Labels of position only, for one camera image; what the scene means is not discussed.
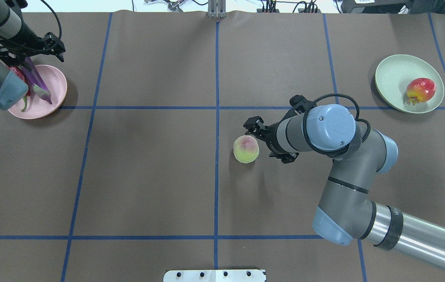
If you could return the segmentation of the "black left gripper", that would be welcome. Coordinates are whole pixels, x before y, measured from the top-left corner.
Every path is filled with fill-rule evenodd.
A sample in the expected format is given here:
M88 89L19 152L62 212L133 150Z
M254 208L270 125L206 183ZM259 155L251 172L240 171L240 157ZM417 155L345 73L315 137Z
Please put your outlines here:
M0 60L9 67L27 67L25 60L38 54L54 55L64 62L65 52L63 41L51 32L45 34L43 38L34 36L34 41L31 43L15 43L12 40L0 39Z

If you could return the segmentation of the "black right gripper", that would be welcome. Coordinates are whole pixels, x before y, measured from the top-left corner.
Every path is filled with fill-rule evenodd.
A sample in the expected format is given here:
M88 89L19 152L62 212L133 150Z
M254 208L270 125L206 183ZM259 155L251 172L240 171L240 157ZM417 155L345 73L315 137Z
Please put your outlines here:
M264 120L260 116L250 117L243 124L246 129L245 135L252 135L254 138L263 141L270 150L269 157L279 159L283 164L293 163L297 157L297 152L289 152L279 144L277 132L279 123L264 125Z

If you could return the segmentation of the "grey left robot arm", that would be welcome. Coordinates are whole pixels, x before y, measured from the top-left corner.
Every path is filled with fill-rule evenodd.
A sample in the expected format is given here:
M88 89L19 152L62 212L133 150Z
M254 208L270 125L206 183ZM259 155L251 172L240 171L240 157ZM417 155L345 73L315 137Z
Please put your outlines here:
M38 36L24 21L22 10L26 0L0 0L0 109L8 110L27 94L52 104L52 93L42 80L32 57L55 56L64 61L65 45L62 24L53 8L58 34Z

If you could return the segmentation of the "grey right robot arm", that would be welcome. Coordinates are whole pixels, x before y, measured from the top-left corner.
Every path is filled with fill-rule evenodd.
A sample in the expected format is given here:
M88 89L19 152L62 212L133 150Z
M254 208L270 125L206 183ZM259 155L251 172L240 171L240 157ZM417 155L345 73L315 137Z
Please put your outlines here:
M299 103L277 123L260 116L243 124L262 140L270 157L294 162L300 152L332 159L312 227L330 242L349 245L368 240L375 248L400 252L445 270L445 228L368 198L376 174L389 171L398 146L340 104Z

